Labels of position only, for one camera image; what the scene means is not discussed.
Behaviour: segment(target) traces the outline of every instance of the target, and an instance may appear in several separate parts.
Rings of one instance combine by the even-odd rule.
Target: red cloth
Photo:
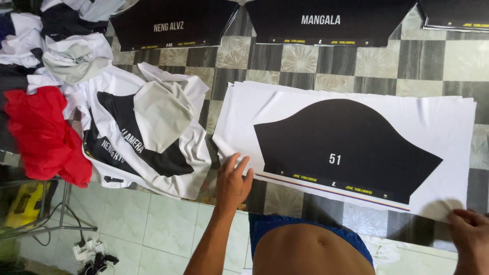
[[[27,95],[22,90],[4,93],[8,130],[17,140],[25,175],[49,180],[56,174],[86,188],[91,162],[82,154],[82,140],[63,118],[67,101],[57,87],[41,87]]]

